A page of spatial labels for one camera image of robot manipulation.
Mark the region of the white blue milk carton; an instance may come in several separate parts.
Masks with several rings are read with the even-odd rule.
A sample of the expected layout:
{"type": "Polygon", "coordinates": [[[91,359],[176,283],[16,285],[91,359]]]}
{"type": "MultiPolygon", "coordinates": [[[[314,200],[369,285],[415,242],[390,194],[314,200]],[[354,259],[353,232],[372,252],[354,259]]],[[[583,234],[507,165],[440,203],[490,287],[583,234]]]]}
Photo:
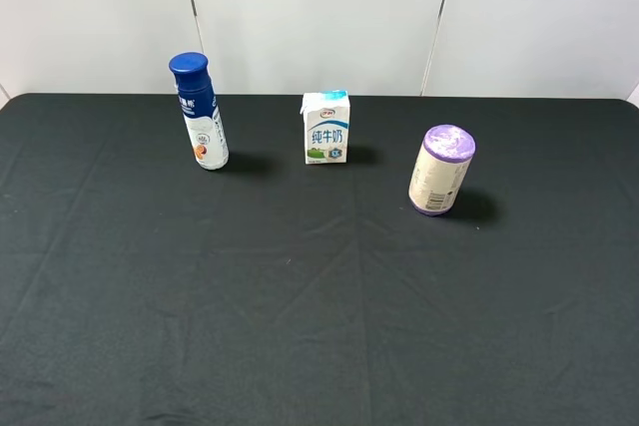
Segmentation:
{"type": "Polygon", "coordinates": [[[300,114],[304,120],[306,164],[345,163],[350,124],[347,91],[304,93],[300,114]]]}

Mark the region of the blue capped yogurt bottle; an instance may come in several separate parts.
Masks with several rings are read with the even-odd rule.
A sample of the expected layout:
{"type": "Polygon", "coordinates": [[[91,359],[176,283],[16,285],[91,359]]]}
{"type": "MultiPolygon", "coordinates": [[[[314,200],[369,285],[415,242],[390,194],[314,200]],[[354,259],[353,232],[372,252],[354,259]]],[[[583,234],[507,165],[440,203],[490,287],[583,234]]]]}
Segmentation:
{"type": "Polygon", "coordinates": [[[170,60],[169,69],[196,162],[214,171],[227,163],[229,148],[208,65],[204,54],[185,52],[170,60]]]}

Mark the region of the black tablecloth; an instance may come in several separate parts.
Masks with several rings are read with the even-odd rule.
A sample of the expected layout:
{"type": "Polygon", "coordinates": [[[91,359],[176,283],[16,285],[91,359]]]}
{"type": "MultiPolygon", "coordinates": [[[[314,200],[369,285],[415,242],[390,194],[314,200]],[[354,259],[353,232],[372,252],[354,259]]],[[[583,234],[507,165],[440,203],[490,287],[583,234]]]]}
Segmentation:
{"type": "Polygon", "coordinates": [[[197,166],[175,96],[1,112],[5,425],[634,425],[638,111],[352,99],[308,166],[297,96],[223,96],[197,166]],[[453,207],[425,133],[475,140],[453,207]]]}

